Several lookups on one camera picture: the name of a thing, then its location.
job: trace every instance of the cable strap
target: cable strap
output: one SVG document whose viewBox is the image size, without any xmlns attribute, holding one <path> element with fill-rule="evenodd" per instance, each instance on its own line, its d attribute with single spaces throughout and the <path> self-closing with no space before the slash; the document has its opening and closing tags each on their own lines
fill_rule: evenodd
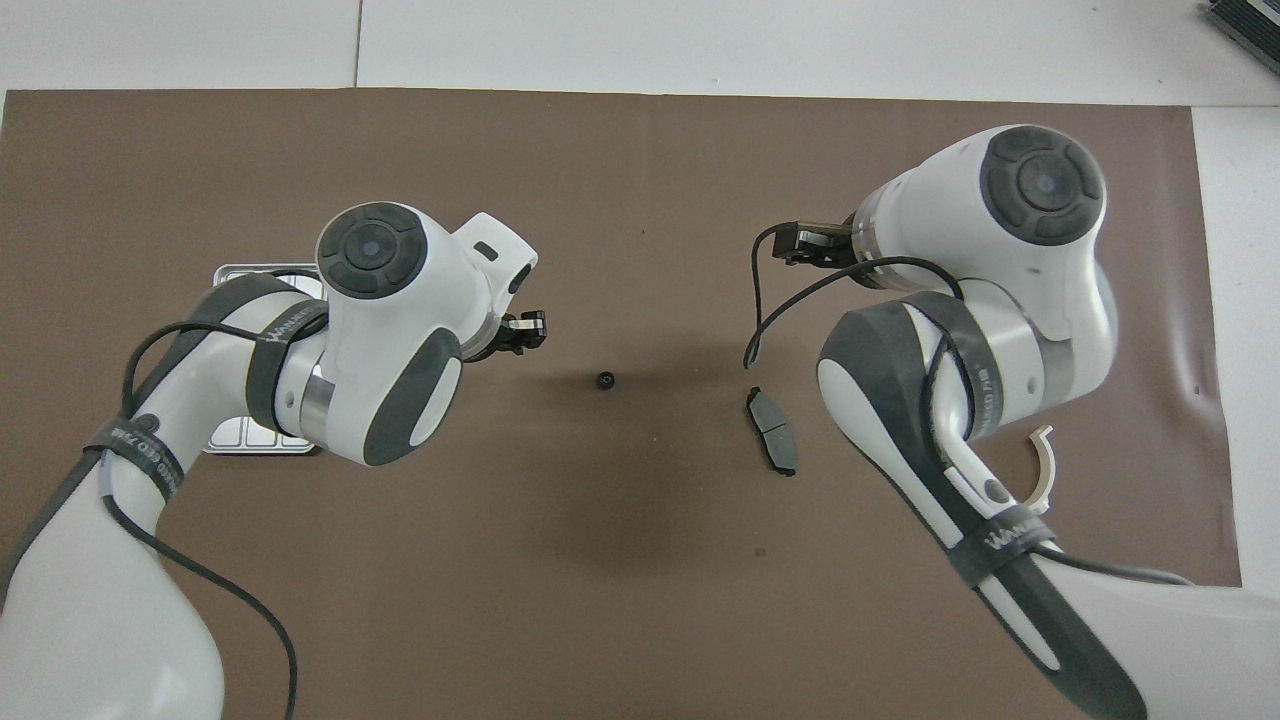
<svg viewBox="0 0 1280 720">
<path fill-rule="evenodd" d="M 106 421 L 84 450 L 110 450 L 151 478 L 165 503 L 178 492 L 187 474 L 169 446 L 133 420 L 115 416 Z"/>
<path fill-rule="evenodd" d="M 248 405 L 250 416 L 259 425 L 289 434 L 275 420 L 275 387 L 280 380 L 289 345 L 298 333 L 317 320 L 326 322 L 328 313 L 328 302 L 303 300 L 282 313 L 259 334 L 253 343 L 253 355 L 248 360 L 248 375 L 244 380 L 244 402 Z"/>
<path fill-rule="evenodd" d="M 965 536 L 947 551 L 947 560 L 973 589 L 1018 556 L 1055 537 L 1039 515 L 1025 505 L 1015 505 Z"/>
</svg>

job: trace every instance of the black connector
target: black connector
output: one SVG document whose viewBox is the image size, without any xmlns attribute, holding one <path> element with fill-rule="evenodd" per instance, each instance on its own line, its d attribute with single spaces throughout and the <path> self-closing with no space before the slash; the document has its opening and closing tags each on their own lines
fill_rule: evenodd
<svg viewBox="0 0 1280 720">
<path fill-rule="evenodd" d="M 772 255 L 787 265 L 847 268 L 855 261 L 852 234 L 852 225 L 786 223 L 773 234 Z"/>
</svg>

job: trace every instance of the white tile surface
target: white tile surface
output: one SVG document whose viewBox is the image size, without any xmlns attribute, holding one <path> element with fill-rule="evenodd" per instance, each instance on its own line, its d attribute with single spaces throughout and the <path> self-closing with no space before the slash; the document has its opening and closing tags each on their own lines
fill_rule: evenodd
<svg viewBox="0 0 1280 720">
<path fill-rule="evenodd" d="M 1280 594 L 1280 108 L 1197 108 L 1217 373 L 1244 585 Z"/>
<path fill-rule="evenodd" d="M 1276 105 L 1196 0 L 365 0 L 360 85 Z"/>
<path fill-rule="evenodd" d="M 360 0 L 3 0 L 0 90 L 349 86 L 358 17 Z"/>
</svg>

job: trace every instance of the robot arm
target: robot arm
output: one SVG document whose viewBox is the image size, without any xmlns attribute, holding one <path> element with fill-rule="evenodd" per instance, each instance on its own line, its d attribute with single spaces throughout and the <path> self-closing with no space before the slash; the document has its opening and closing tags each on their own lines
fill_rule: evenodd
<svg viewBox="0 0 1280 720">
<path fill-rule="evenodd" d="M 968 439 L 1084 395 L 1106 377 L 1116 320 L 1093 242 L 1101 173 L 1046 128 L 963 140 L 873 192 L 852 260 L 916 256 L 964 300 L 920 292 L 846 314 L 818 361 L 844 434 L 901 493 L 1032 662 L 1094 717 L 1280 712 L 1280 598 L 1153 584 L 1062 561 Z M 827 252 L 792 242 L 791 260 Z M 915 268 L 864 284 L 938 287 Z"/>
<path fill-rule="evenodd" d="M 210 291 L 188 320 L 238 334 L 178 337 L 0 578 L 0 717 L 219 717 L 209 630 L 102 496 L 154 534 L 214 428 L 250 414 L 364 465 L 403 456 L 439 425 L 465 360 L 541 342 L 540 314 L 504 318 L 536 261 L 489 215 L 449 233 L 374 202 L 320 236 L 328 305 L 261 274 Z"/>
</svg>

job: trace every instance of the brown leather surface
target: brown leather surface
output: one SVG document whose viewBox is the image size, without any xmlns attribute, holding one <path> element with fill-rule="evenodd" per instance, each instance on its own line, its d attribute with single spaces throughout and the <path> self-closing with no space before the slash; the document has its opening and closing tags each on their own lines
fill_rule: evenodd
<svg viewBox="0 0 1280 720">
<path fill-rule="evenodd" d="M 447 228 L 488 211 L 541 256 L 513 310 L 545 309 L 550 338 L 468 365 L 429 447 L 372 470 L 205 457 L 163 516 L 289 628 L 298 717 L 1080 717 L 822 407 L 827 333 L 893 295 L 828 288 L 739 366 L 756 232 L 840 222 L 1012 122 L 1106 173 L 1120 354 L 1100 391 L 979 452 L 1025 495 L 1025 437 L 1051 423 L 1064 547 L 1239 582 L 1184 108 L 113 91 L 12 92 L 4 122 L 4 555 L 114 411 L 134 343 L 219 265 L 308 260 L 332 215 L 383 199 Z M 768 306 L 820 277 L 763 274 Z M 795 478 L 765 464 L 753 384 L 795 428 Z M 278 716 L 271 632 L 174 574 L 223 653 L 225 717 Z"/>
</svg>

